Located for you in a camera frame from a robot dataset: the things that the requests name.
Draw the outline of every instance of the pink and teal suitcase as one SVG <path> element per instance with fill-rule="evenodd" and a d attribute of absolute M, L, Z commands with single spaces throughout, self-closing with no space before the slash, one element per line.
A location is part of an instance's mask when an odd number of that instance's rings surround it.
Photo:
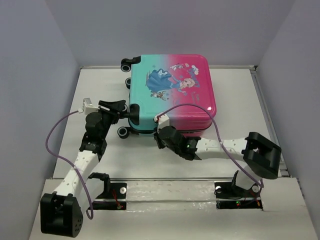
<path fill-rule="evenodd" d="M 128 121 L 130 127 L 120 127 L 118 135 L 129 133 L 152 136 L 157 129 L 154 117 L 178 104 L 196 104 L 217 112 L 207 60 L 197 54 L 141 55 L 121 61 L 123 72 L 131 71 L 125 80 L 129 93 Z M 212 124 L 201 109 L 180 106 L 167 115 L 170 125 L 184 134 L 200 136 Z"/>

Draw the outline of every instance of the white table surface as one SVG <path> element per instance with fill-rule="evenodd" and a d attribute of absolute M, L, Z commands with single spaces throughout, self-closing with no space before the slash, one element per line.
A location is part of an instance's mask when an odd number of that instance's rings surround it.
<path fill-rule="evenodd" d="M 270 138 L 249 69 L 211 69 L 210 74 L 217 105 L 215 120 L 222 139 L 246 137 L 249 132 Z M 129 90 L 124 81 L 130 75 L 119 69 L 82 69 L 70 111 L 81 107 L 84 98 L 91 98 L 93 104 L 99 100 L 128 101 Z M 120 179 L 230 178 L 237 170 L 231 160 L 184 160 L 168 149 L 158 149 L 151 137 L 130 135 L 120 139 L 117 135 L 120 126 L 128 126 L 128 120 L 121 119 L 111 126 L 106 137 L 107 149 L 95 172 Z M 71 116 L 59 154 L 74 162 L 84 132 L 85 116 Z M 207 129 L 203 137 L 217 139 L 214 127 Z M 67 163 L 58 160 L 53 178 L 64 178 L 69 169 Z"/>
<path fill-rule="evenodd" d="M 47 180 L 52 193 L 61 179 Z M 129 210 L 95 210 L 83 218 L 77 240 L 316 240 L 297 180 L 265 180 L 264 210 L 217 210 L 213 182 L 128 182 Z M 42 234 L 38 208 L 29 240 L 63 240 Z"/>

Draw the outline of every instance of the cartoon princess graphic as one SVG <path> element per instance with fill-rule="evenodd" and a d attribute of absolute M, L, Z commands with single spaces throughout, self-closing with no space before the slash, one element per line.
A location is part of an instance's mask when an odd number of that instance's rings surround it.
<path fill-rule="evenodd" d="M 160 91 L 177 89 L 179 92 L 187 95 L 186 91 L 183 91 L 185 88 L 192 88 L 195 85 L 195 81 L 192 78 L 185 78 L 184 80 L 176 79 L 168 71 L 163 69 L 153 70 L 146 80 L 146 86 L 151 91 L 152 96 L 157 96 L 157 93 Z"/>

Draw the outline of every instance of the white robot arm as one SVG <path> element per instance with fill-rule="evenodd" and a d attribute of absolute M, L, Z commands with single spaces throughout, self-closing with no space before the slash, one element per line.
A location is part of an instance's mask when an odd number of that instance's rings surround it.
<path fill-rule="evenodd" d="M 45 193 L 40 201 L 43 233 L 76 237 L 82 228 L 84 213 L 89 207 L 92 209 L 92 202 L 101 193 L 110 191 L 109 175 L 92 171 L 105 153 L 110 126 L 126 115 L 125 102 L 100 101 L 99 107 L 93 107 L 88 98 L 84 100 L 86 132 L 74 166 L 61 184 L 52 193 Z M 246 173 L 237 171 L 231 185 L 221 189 L 223 196 L 246 196 L 250 190 L 257 193 L 254 187 L 259 190 L 259 180 L 278 177 L 281 148 L 259 133 L 250 132 L 246 138 L 219 142 L 201 137 L 184 137 L 170 126 L 167 115 L 155 117 L 154 120 L 158 123 L 154 139 L 160 149 L 167 147 L 190 161 L 231 157 L 235 162 L 247 163 L 244 168 Z"/>
<path fill-rule="evenodd" d="M 173 126 L 170 126 L 169 117 L 164 114 L 155 117 L 158 123 L 154 138 L 160 149 L 169 148 L 186 160 L 205 159 L 232 159 L 243 161 L 247 166 L 237 171 L 233 178 L 235 191 L 251 190 L 257 193 L 260 180 L 276 179 L 278 177 L 281 148 L 260 135 L 250 132 L 248 137 L 223 140 L 221 142 L 201 137 L 184 137 Z"/>

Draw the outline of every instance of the gray wall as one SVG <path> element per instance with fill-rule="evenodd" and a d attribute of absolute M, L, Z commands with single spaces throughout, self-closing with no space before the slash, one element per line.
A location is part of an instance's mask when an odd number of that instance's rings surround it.
<path fill-rule="evenodd" d="M 43 0 L 0 0 L 0 239 L 29 239 L 79 67 Z M 51 140 L 59 150 L 64 127 Z"/>
<path fill-rule="evenodd" d="M 290 172 L 320 238 L 320 1 L 297 0 L 258 67 Z"/>
<path fill-rule="evenodd" d="M 294 0 L 46 0 L 81 66 L 152 53 L 257 65 Z"/>

